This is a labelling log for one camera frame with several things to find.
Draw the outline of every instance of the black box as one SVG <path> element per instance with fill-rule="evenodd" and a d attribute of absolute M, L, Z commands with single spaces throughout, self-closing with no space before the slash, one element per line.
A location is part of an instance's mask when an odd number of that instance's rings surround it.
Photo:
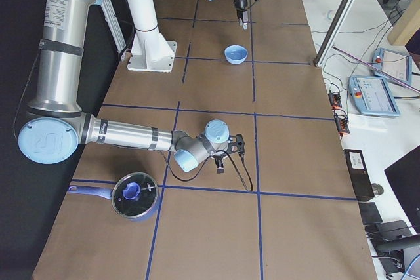
<path fill-rule="evenodd" d="M 374 198 L 375 194 L 373 193 L 362 151 L 345 149 L 344 154 L 357 200 L 369 201 Z"/>

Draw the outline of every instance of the bowl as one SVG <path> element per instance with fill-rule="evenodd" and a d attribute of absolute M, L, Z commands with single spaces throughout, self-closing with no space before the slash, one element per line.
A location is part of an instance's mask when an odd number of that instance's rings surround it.
<path fill-rule="evenodd" d="M 241 45 L 230 45 L 224 50 L 226 60 L 233 65 L 241 64 L 247 59 L 248 51 Z"/>

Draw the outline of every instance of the white table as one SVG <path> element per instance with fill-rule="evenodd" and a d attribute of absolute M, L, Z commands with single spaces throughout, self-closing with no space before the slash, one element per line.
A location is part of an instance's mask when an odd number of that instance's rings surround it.
<path fill-rule="evenodd" d="M 332 21 L 333 15 L 337 10 L 341 0 L 303 0 L 304 9 L 308 18 L 311 31 L 326 32 Z M 340 32 L 364 31 L 374 28 L 380 23 L 387 21 L 387 16 L 383 12 L 377 0 L 356 0 L 348 14 L 345 23 Z M 335 46 L 370 62 L 373 51 L 378 41 L 382 38 L 384 32 L 388 30 L 390 23 L 387 22 L 378 38 L 367 50 L 364 57 L 363 53 L 371 44 L 378 31 L 382 28 L 370 30 L 364 33 L 339 34 L 335 40 Z M 312 33 L 312 38 L 316 49 L 325 37 L 324 33 Z M 390 48 L 394 51 L 407 53 L 405 47 L 392 46 L 386 36 L 381 41 L 380 47 Z M 337 53 L 332 49 L 329 56 Z M 330 58 L 324 70 L 340 78 L 344 88 L 347 87 L 347 81 L 355 65 L 349 63 L 340 56 Z M 358 66 L 354 75 L 371 75 L 371 72 L 364 66 Z M 341 89 L 343 87 L 340 81 L 324 73 L 324 78 L 330 79 Z M 412 85 L 420 88 L 420 77 L 413 76 Z M 390 84 L 394 96 L 415 96 L 413 92 L 403 89 L 399 86 Z M 397 198 L 395 197 L 384 170 L 420 145 L 420 132 L 417 128 L 420 125 L 420 100 L 397 100 L 397 106 L 401 111 L 401 116 L 397 118 L 368 117 L 360 115 L 354 107 L 352 100 L 347 102 L 347 92 L 341 93 L 341 102 L 343 109 L 348 112 L 350 134 L 343 137 L 341 144 L 343 149 L 362 150 L 366 162 L 367 171 L 372 183 L 378 183 L 383 186 L 385 192 L 376 197 L 374 201 L 383 218 L 384 222 L 403 220 L 407 225 L 411 225 L 406 214 L 402 210 Z M 378 259 L 373 259 L 378 279 L 385 279 L 385 272 Z M 395 275 L 394 279 L 399 279 L 401 274 Z"/>

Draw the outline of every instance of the black wall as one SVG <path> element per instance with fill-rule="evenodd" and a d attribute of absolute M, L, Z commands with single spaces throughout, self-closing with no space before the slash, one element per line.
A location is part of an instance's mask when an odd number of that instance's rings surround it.
<path fill-rule="evenodd" d="M 130 20 L 125 0 L 112 1 L 117 15 Z M 44 10 L 45 0 L 0 0 L 0 280 L 31 278 L 83 151 L 80 146 L 62 163 L 38 165 L 20 153 L 12 133 L 14 113 L 42 38 Z M 121 27 L 128 38 L 131 28 Z M 117 60 L 101 8 L 91 7 L 77 98 L 84 111 L 98 113 Z M 23 99 L 18 130 L 36 84 L 37 71 Z"/>

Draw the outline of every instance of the blue cable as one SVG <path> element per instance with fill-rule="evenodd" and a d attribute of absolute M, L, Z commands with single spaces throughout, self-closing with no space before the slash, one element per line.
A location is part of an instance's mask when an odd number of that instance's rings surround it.
<path fill-rule="evenodd" d="M 404 274 L 401 277 L 401 280 L 404 280 L 404 278 L 406 277 L 406 275 L 408 274 L 408 272 L 410 271 L 411 267 L 414 265 L 414 263 L 417 261 L 417 259 L 420 258 L 420 254 L 418 254 L 408 265 L 408 268 L 406 269 L 406 272 L 404 272 Z"/>

